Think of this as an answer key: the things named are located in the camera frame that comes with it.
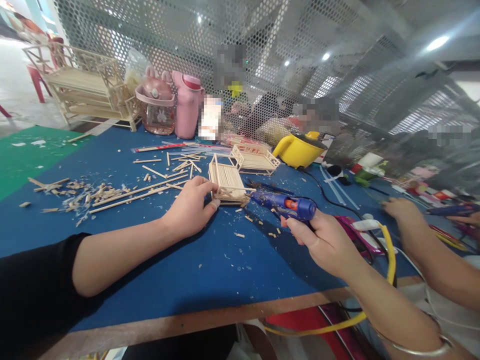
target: pink bottle lid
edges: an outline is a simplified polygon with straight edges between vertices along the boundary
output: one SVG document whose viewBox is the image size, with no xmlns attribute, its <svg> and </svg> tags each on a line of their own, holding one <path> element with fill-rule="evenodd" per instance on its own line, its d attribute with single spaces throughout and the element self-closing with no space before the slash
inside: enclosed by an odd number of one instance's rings
<svg viewBox="0 0 480 360">
<path fill-rule="evenodd" d="M 200 90 L 200 79 L 198 77 L 183 74 L 183 82 L 192 90 Z"/>
</svg>

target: kettle handle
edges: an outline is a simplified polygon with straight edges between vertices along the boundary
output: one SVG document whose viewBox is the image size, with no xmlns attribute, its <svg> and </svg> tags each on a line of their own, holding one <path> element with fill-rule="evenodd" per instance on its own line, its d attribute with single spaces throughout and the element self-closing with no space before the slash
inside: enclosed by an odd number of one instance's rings
<svg viewBox="0 0 480 360">
<path fill-rule="evenodd" d="M 294 136 L 290 134 L 288 136 L 285 136 L 282 140 L 280 140 L 275 150 L 273 150 L 272 155 L 274 157 L 277 157 L 280 153 L 282 153 L 285 150 L 285 148 L 292 143 L 292 141 L 294 140 L 293 137 Z"/>
<path fill-rule="evenodd" d="M 155 68 L 152 65 L 148 65 L 145 69 L 145 75 L 149 78 L 155 78 Z"/>
</svg>

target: wooden table edge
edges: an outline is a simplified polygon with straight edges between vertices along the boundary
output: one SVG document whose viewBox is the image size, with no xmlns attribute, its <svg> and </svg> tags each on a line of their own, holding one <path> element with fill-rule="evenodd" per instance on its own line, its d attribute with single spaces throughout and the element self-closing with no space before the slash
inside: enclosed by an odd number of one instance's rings
<svg viewBox="0 0 480 360">
<path fill-rule="evenodd" d="M 398 278 L 398 286 L 418 284 L 419 276 Z M 191 312 L 68 333 L 39 359 L 78 358 L 94 352 L 169 338 L 246 320 L 324 305 L 352 297 L 347 287 L 237 307 Z"/>
</svg>

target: pink bottle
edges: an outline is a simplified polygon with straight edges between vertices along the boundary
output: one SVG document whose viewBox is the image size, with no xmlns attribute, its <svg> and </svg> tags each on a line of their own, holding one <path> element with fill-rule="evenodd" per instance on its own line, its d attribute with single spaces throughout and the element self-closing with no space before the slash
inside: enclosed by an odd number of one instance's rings
<svg viewBox="0 0 480 360">
<path fill-rule="evenodd" d="M 200 79 L 197 77 L 179 71 L 172 71 L 171 76 L 178 88 L 175 134 L 182 139 L 193 139 L 205 89 L 200 86 Z"/>
</svg>

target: bracelet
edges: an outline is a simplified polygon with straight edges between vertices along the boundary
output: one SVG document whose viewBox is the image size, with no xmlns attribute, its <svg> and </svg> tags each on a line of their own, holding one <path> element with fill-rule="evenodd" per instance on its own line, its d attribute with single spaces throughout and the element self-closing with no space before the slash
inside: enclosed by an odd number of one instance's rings
<svg viewBox="0 0 480 360">
<path fill-rule="evenodd" d="M 439 349 L 433 350 L 433 351 L 414 351 L 414 350 L 410 350 L 410 349 L 407 349 L 406 347 L 398 345 L 397 343 L 393 342 L 392 340 L 386 338 L 385 336 L 383 336 L 378 331 L 376 333 L 377 333 L 377 335 L 380 339 L 386 341 L 387 343 L 389 343 L 395 349 L 400 350 L 400 351 L 402 351 L 404 353 L 407 353 L 407 354 L 411 354 L 411 355 L 415 355 L 415 356 L 423 357 L 423 358 L 439 357 L 440 355 L 448 353 L 454 347 L 454 344 L 446 336 L 444 336 L 442 333 L 440 333 L 438 335 L 440 337 L 441 342 L 442 342 L 442 346 Z"/>
</svg>

